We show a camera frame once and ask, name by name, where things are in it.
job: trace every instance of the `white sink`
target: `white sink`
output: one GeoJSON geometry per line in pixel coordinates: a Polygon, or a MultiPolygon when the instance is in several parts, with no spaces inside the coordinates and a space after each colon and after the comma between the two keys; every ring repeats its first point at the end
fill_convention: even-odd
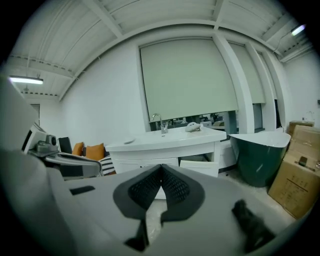
{"type": "Polygon", "coordinates": [[[119,141],[109,144],[105,149],[109,152],[158,150],[205,144],[226,139],[224,131],[201,127],[201,131],[186,132],[185,127],[169,129],[162,134],[160,130],[149,131],[142,135],[136,135],[135,141],[124,144],[119,141]]]}

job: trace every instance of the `black and white striped cushion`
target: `black and white striped cushion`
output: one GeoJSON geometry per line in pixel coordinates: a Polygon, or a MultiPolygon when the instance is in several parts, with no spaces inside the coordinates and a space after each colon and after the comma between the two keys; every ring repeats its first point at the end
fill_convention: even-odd
{"type": "Polygon", "coordinates": [[[99,162],[102,165],[103,175],[107,175],[107,174],[112,173],[113,171],[115,171],[115,167],[114,167],[114,164],[112,163],[110,155],[102,158],[101,160],[99,160],[99,162]]]}

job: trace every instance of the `cardboard box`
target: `cardboard box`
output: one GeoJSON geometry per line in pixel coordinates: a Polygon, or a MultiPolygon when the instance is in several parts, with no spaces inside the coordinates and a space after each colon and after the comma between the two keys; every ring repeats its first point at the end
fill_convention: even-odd
{"type": "Polygon", "coordinates": [[[320,129],[296,126],[268,194],[297,219],[310,210],[320,193],[319,160],[320,129]]]}
{"type": "Polygon", "coordinates": [[[294,134],[295,131],[295,127],[296,126],[309,126],[309,127],[313,127],[315,125],[315,122],[307,122],[307,121],[291,121],[289,123],[289,127],[287,129],[287,134],[289,134],[291,137],[294,134]]]}

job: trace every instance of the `chrome faucet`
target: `chrome faucet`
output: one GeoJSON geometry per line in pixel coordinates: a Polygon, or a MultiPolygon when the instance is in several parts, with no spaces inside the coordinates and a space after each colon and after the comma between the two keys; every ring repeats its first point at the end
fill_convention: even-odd
{"type": "Polygon", "coordinates": [[[162,134],[167,134],[168,133],[168,123],[166,122],[165,123],[165,126],[164,126],[164,123],[162,122],[162,118],[161,118],[161,115],[158,114],[158,113],[155,113],[153,116],[152,116],[152,121],[155,119],[155,116],[158,116],[160,118],[160,126],[161,126],[161,133],[162,134]]]}

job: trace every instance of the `ceiling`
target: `ceiling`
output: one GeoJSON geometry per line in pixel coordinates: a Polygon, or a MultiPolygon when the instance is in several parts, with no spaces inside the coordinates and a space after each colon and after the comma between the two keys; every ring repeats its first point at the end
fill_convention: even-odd
{"type": "Polygon", "coordinates": [[[40,86],[28,85],[28,92],[26,84],[16,84],[26,97],[61,99],[113,42],[177,24],[237,31],[271,50],[278,48],[283,59],[310,45],[303,32],[290,35],[297,21],[272,0],[48,0],[25,24],[6,70],[44,80],[40,86]]]}

